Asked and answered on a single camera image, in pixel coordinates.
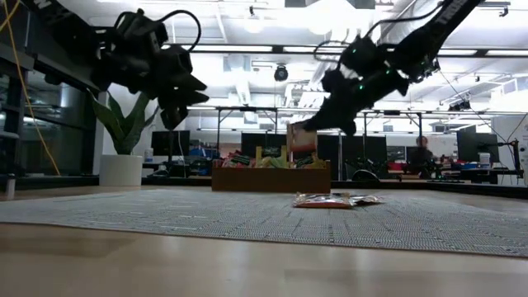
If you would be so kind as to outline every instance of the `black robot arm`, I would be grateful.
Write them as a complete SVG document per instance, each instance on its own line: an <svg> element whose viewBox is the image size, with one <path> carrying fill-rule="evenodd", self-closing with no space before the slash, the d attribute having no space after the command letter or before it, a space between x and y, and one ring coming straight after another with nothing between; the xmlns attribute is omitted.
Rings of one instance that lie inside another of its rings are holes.
<svg viewBox="0 0 528 297"><path fill-rule="evenodd" d="M191 75L189 51L200 40L201 28L190 12L174 11L153 21L139 9L121 13L112 27L95 28L57 0L22 2L73 62L92 69L90 79L101 91L117 83L132 93L144 92L150 99L157 98L167 129L173 130L185 119L187 106L209 100L198 92L207 86ZM189 50L179 45L162 49L168 40L163 22L180 13L189 15L198 25L196 42Z"/></svg>
<svg viewBox="0 0 528 297"><path fill-rule="evenodd" d="M356 114L393 91L407 95L411 83L419 83L439 70L436 56L447 37L483 0L446 0L414 21L436 15L396 45L375 45L370 32L356 37L342 52L337 67L327 71L322 84L330 92L320 110L304 124L306 130L340 128L354 134ZM358 78L345 78L341 65L354 70Z"/></svg>

